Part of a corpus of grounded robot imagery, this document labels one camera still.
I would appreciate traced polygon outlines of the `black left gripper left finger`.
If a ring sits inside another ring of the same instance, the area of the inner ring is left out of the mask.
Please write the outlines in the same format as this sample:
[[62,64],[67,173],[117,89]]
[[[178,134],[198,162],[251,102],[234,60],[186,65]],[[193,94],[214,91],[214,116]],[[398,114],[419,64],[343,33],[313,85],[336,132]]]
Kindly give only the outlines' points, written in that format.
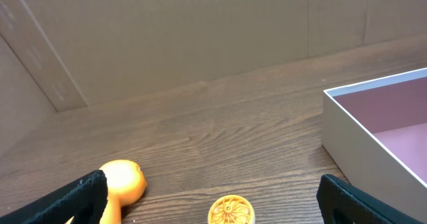
[[101,221],[107,205],[107,178],[94,170],[52,193],[1,217],[2,223],[93,224]]

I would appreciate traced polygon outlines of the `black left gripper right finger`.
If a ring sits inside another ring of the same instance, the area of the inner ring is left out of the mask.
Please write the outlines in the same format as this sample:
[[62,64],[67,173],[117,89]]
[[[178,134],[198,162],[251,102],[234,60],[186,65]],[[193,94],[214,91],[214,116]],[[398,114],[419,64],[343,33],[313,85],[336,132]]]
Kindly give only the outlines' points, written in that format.
[[332,174],[321,176],[316,198],[325,224],[422,224]]

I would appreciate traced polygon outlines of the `white box pink interior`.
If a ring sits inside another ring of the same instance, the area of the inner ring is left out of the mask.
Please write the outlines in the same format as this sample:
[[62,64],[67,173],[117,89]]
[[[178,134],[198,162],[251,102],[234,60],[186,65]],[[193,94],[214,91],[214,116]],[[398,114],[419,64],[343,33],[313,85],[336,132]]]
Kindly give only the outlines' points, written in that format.
[[426,222],[426,69],[325,90],[322,145],[353,186]]

